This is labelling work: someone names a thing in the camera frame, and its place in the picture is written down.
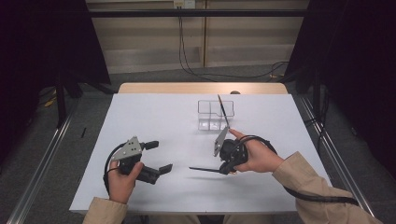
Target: beige sleeve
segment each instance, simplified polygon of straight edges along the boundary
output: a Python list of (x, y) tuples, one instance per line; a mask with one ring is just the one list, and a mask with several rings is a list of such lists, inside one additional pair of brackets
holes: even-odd
[[(352, 197), (348, 191), (329, 187), (300, 152), (288, 157), (273, 176), (286, 188), (302, 194)], [(381, 223), (360, 207), (349, 203), (311, 203), (296, 199), (296, 207), (304, 223)]]
[(118, 224), (125, 216), (128, 205), (110, 200), (93, 198), (90, 209), (84, 218), (84, 224)]

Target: table surface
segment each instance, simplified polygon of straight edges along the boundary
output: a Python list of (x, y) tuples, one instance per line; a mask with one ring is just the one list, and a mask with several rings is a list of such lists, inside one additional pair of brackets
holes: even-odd
[[(200, 88), (205, 94), (193, 94)], [(157, 94), (126, 93), (149, 90)], [(244, 94), (231, 95), (230, 91)], [(106, 197), (101, 175), (109, 148), (133, 134), (140, 141), (160, 141), (158, 149), (144, 152), (142, 161), (147, 166), (158, 169), (173, 163), (174, 169), (161, 176), (156, 185), (136, 182), (134, 197), (128, 202), (132, 213), (213, 215), (295, 211), (294, 198), (270, 174), (219, 175), (188, 169), (188, 166), (221, 165), (219, 158), (212, 156), (213, 140), (219, 131), (199, 131), (197, 125), (197, 101), (216, 101), (217, 95), (213, 93), (220, 93), (224, 101), (234, 101), (232, 127), (267, 138), (282, 157), (300, 151), (329, 181), (295, 103), (291, 95), (285, 94), (282, 84), (128, 83), (113, 97), (70, 210), (85, 213), (92, 197)]]

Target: black wall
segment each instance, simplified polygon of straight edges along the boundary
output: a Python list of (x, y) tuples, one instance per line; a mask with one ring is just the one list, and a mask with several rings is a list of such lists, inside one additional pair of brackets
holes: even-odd
[[(306, 90), (317, 70), (373, 155), (396, 177), (396, 2), (350, 0), (335, 8), (339, 18), (330, 19), (331, 25), (321, 30), (312, 31), (320, 20), (304, 20), (289, 74), (307, 67), (311, 72), (297, 78), (300, 90)], [(325, 37), (317, 39), (315, 32)], [(320, 47), (313, 49), (310, 43)], [(314, 60), (303, 63), (308, 51)]]
[(35, 112), (39, 91), (63, 79), (109, 83), (91, 18), (68, 16), (88, 11), (84, 0), (5, 0), (0, 3), (0, 163)]

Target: black cable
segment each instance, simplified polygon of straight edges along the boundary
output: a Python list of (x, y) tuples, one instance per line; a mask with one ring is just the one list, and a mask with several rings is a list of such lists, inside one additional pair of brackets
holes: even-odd
[[(202, 74), (197, 74), (195, 72), (192, 71), (192, 69), (190, 68), (189, 62), (187, 60), (187, 56), (186, 56), (186, 50), (185, 50), (185, 45), (184, 45), (184, 35), (183, 35), (183, 20), (181, 17), (178, 17), (178, 24), (179, 24), (179, 49), (178, 49), (178, 59), (181, 65), (181, 68), (188, 74), (194, 75), (196, 77), (199, 78), (203, 78), (209, 81), (213, 81), (213, 82), (217, 82), (216, 80), (213, 80), (211, 78), (207, 78), (207, 77), (203, 77), (203, 76), (212, 76), (212, 77), (237, 77), (237, 78), (255, 78), (255, 77), (264, 77), (264, 76), (268, 76), (268, 75), (272, 75), (274, 73), (274, 71), (276, 69), (278, 69), (279, 67), (281, 67), (284, 63), (288, 63), (288, 62), (277, 62), (277, 63), (273, 63), (272, 64), (272, 69), (271, 71), (264, 73), (264, 74), (260, 74), (257, 76), (252, 76), (252, 77), (241, 77), (241, 76), (233, 76), (233, 75), (226, 75), (226, 74), (212, 74), (212, 73), (202, 73)], [(181, 60), (181, 51), (183, 51), (184, 54), (184, 60), (185, 63), (187, 65), (187, 68), (184, 67), (183, 62)]]
[(317, 122), (317, 119), (308, 119), (308, 120), (304, 120), (304, 124), (305, 124), (305, 127), (306, 127), (306, 128), (309, 127), (309, 126), (311, 126), (311, 125), (314, 124), (315, 122)]
[(52, 92), (52, 91), (55, 91), (55, 89), (56, 89), (56, 87), (52, 87), (52, 88), (49, 89), (48, 91), (46, 91), (46, 92), (44, 92), (44, 93), (38, 95), (38, 97), (41, 98), (41, 97), (47, 95), (48, 93), (50, 93), (50, 92)]
[[(186, 50), (185, 50), (185, 47), (184, 47), (183, 20), (181, 19), (181, 17), (178, 17), (178, 28), (179, 28), (178, 60), (180, 61), (181, 68), (182, 68), (186, 73), (191, 74), (191, 75), (193, 75), (193, 76), (195, 76), (195, 77), (199, 77), (199, 78), (202, 78), (202, 79), (205, 79), (205, 80), (208, 80), (208, 81), (212, 81), (212, 82), (217, 82), (216, 80), (213, 80), (213, 79), (210, 79), (210, 78), (207, 78), (207, 77), (200, 77), (199, 75), (195, 74), (195, 73), (191, 70), (191, 68), (190, 68), (190, 66), (189, 66), (189, 62), (187, 61)], [(187, 70), (187, 69), (184, 67), (183, 62), (181, 61), (181, 50), (182, 50), (182, 49), (183, 49), (183, 54), (184, 54), (184, 60), (185, 60), (185, 62), (186, 62), (187, 68), (188, 68), (189, 70)]]
[(276, 64), (278, 64), (278, 63), (280, 63), (281, 65), (283, 65), (283, 64), (289, 63), (289, 62), (277, 62), (277, 63), (273, 63), (273, 64), (271, 65), (271, 76), (270, 76), (270, 79), (267, 80), (267, 82), (271, 82), (271, 80), (274, 78), (274, 66), (275, 66)]
[(320, 157), (320, 140), (323, 137), (323, 133), (325, 131), (326, 116), (327, 116), (327, 111), (329, 110), (329, 100), (330, 100), (330, 95), (326, 89), (324, 92), (324, 95), (323, 95), (323, 106), (320, 111), (321, 126), (319, 125), (320, 132), (319, 132), (319, 137), (318, 137), (318, 142), (317, 142), (317, 152), (318, 152), (319, 157)]
[(149, 216), (139, 216), (140, 223), (142, 224), (149, 224)]
[[(271, 145), (271, 143), (259, 136), (256, 135), (245, 135), (243, 136), (240, 140), (239, 143), (235, 145), (234, 148), (238, 148), (240, 145), (245, 144), (247, 141), (250, 140), (258, 140), (264, 143), (269, 149), (271, 149), (276, 155), (277, 152), (274, 149), (274, 147)], [(337, 197), (337, 196), (313, 196), (313, 195), (306, 195), (299, 193), (293, 189), (289, 189), (283, 186), (283, 188), (286, 190), (287, 193), (289, 193), (291, 196), (307, 201), (307, 202), (314, 202), (314, 203), (351, 203), (356, 206), (359, 206), (359, 203), (356, 199), (354, 198), (349, 198), (349, 197)]]
[(117, 146), (116, 148), (114, 148), (110, 155), (108, 155), (107, 160), (106, 160), (106, 164), (105, 164), (105, 171), (103, 174), (103, 181), (105, 182), (105, 187), (107, 190), (107, 193), (110, 195), (110, 189), (109, 189), (109, 185), (108, 185), (108, 164), (111, 161), (111, 157), (114, 155), (114, 153), (116, 153), (116, 151), (118, 151), (120, 148), (122, 148), (125, 145), (125, 143), (120, 144), (119, 146)]
[(283, 76), (278, 82), (280, 83), (287, 83), (295, 80), (301, 73), (306, 72), (307, 67), (306, 66), (301, 66), (294, 71), (290, 72), (286, 76)]
[(110, 171), (113, 171), (113, 170), (119, 170), (120, 168), (119, 167), (116, 167), (116, 168), (111, 168), (111, 169), (109, 169), (108, 171), (107, 171), (107, 173), (110, 173)]
[(46, 103), (50, 102), (50, 101), (55, 101), (57, 98), (56, 94), (52, 95), (47, 101), (44, 102), (38, 102), (37, 106), (42, 106), (45, 105)]

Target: hand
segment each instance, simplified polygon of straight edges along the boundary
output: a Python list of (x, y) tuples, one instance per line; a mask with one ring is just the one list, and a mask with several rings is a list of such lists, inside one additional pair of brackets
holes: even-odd
[[(110, 163), (110, 169), (118, 167), (118, 161), (112, 161)], [(128, 203), (129, 197), (132, 194), (132, 190), (134, 190), (134, 182), (136, 181), (137, 176), (140, 174), (142, 168), (143, 163), (139, 161), (134, 165), (134, 169), (131, 171), (131, 173), (129, 173), (129, 175), (120, 174), (119, 169), (108, 172), (110, 201), (124, 204)]]
[[(245, 136), (234, 129), (230, 129), (230, 133), (237, 139)], [(248, 160), (243, 164), (235, 166), (234, 169), (237, 171), (255, 171), (258, 173), (273, 172), (284, 161), (258, 140), (247, 141), (245, 146), (247, 147)]]

